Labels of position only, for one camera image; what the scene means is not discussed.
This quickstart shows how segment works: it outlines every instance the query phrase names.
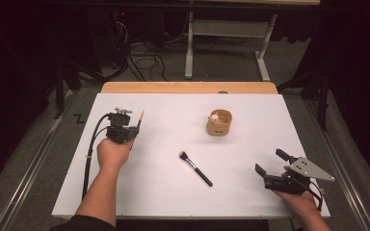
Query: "gray floor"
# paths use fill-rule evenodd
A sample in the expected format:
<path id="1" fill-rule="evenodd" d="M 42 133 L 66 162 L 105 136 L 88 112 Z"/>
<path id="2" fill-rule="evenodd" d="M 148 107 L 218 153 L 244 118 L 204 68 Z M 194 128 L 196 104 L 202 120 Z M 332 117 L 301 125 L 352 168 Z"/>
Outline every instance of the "gray floor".
<path id="1" fill-rule="evenodd" d="M 210 50 L 203 50 L 211 44 L 197 43 L 199 49 L 195 51 L 192 81 L 260 81 L 252 58 L 252 47 L 257 44 L 255 40 L 239 44 L 222 42 Z M 293 77 L 306 46 L 307 42 L 271 42 L 265 61 L 272 82 L 278 85 Z M 137 47 L 132 53 L 142 53 L 139 49 L 145 48 Z M 166 46 L 164 49 L 151 48 L 150 51 L 163 57 L 164 76 L 167 79 L 185 81 L 184 47 Z M 151 76 L 155 81 L 163 80 L 161 71 L 161 65 L 152 70 Z M 147 70 L 143 73 L 147 80 L 151 80 Z M 136 78 L 127 70 L 115 81 L 136 81 Z M 100 89 L 98 84 L 84 82 L 81 90 L 69 94 L 68 107 L 58 120 L 53 119 L 56 107 L 54 93 L 49 96 L 49 107 L 31 125 L 0 175 L 0 216 L 13 212 L 13 216 L 0 217 L 0 230 L 47 230 L 63 222 L 60 218 L 51 217 L 51 211 L 84 128 L 84 123 L 78 122 L 77 115 L 81 116 L 80 121 L 88 117 L 94 97 Z M 287 90 L 283 95 L 307 157 L 337 178 L 333 183 L 319 181 L 320 186 L 328 192 L 326 202 L 331 218 L 327 219 L 327 223 L 332 230 L 370 230 L 370 168 L 351 139 L 333 96 L 330 94 L 328 132 L 323 132 L 315 121 L 314 105 L 317 102 L 302 101 L 298 90 Z M 31 163 L 36 164 L 34 168 L 29 168 Z M 30 183 L 32 187 L 17 191 L 21 183 Z M 203 223 L 196 225 L 205 227 L 204 230 L 213 230 Z M 239 222 L 235 226 L 221 226 L 215 230 L 263 230 L 254 229 L 251 225 Z M 269 228 L 272 231 L 291 230 L 289 220 L 284 219 L 270 220 Z M 178 230 L 161 224 L 147 226 L 147 229 Z"/>

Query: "person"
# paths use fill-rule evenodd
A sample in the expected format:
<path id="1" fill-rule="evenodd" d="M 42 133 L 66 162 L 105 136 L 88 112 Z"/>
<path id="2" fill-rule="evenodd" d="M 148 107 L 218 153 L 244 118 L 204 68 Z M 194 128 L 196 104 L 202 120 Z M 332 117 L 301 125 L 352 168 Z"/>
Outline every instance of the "person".
<path id="1" fill-rule="evenodd" d="M 116 192 L 119 171 L 126 163 L 133 141 L 122 144 L 106 138 L 97 146 L 100 170 L 78 207 L 75 215 L 66 223 L 50 228 L 50 231 L 115 231 Z M 314 198 L 309 192 L 300 195 L 274 191 L 294 213 L 304 231 L 330 231 L 324 222 Z"/>

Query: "white tabletop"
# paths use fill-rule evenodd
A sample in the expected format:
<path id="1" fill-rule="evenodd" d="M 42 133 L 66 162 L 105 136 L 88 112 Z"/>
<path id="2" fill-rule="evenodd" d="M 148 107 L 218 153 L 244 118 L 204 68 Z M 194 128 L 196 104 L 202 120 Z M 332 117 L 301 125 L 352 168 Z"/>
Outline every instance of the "white tabletop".
<path id="1" fill-rule="evenodd" d="M 291 218 L 283 201 L 264 189 L 254 171 L 260 164 L 280 175 L 287 165 L 275 152 L 295 157 L 304 150 L 281 95 L 100 93 L 70 164 L 52 215 L 69 218 L 81 202 L 84 170 L 93 129 L 116 107 L 132 110 L 131 126 L 143 110 L 141 132 L 119 175 L 117 215 L 121 218 Z M 210 113 L 233 115 L 230 132 L 212 137 Z M 109 125 L 106 119 L 100 128 Z M 94 145 L 105 137 L 101 133 Z M 185 151 L 212 181 L 209 187 L 179 158 Z M 92 154 L 90 183 L 98 173 Z M 323 205 L 323 217 L 330 212 Z"/>

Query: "brush bristles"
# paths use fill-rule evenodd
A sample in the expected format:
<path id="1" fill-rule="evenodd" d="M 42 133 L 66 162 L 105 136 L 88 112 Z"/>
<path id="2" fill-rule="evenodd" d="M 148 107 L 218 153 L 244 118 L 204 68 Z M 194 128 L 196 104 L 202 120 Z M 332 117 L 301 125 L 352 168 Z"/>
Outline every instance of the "brush bristles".
<path id="1" fill-rule="evenodd" d="M 182 154 L 179 156 L 182 160 L 186 160 L 186 159 L 188 159 L 188 156 L 186 155 L 186 153 L 185 152 L 182 152 Z"/>

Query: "black sleeve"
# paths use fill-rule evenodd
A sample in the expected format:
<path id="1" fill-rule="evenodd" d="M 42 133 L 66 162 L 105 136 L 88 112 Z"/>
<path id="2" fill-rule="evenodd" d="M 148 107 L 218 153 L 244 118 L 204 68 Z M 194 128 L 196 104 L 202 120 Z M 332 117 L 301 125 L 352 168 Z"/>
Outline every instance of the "black sleeve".
<path id="1" fill-rule="evenodd" d="M 116 228 L 99 218 L 75 215 L 68 222 L 54 226 L 49 231 L 116 231 Z"/>

